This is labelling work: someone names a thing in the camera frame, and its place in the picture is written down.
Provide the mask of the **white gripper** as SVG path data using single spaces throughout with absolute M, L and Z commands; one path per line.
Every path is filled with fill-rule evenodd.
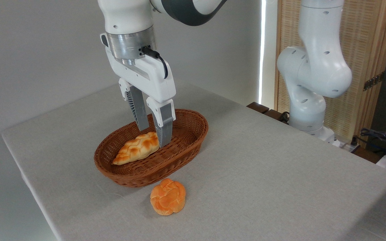
M 106 54 L 116 75 L 120 77 L 119 87 L 123 99 L 130 105 L 135 122 L 140 131 L 149 128 L 143 94 L 147 94 L 148 107 L 152 111 L 155 130 L 160 147 L 171 142 L 173 121 L 176 120 L 172 98 L 176 95 L 176 87 L 169 64 L 168 76 L 160 60 L 150 56 L 136 59 L 135 65 L 124 65 L 117 61 L 111 50 L 106 47 Z

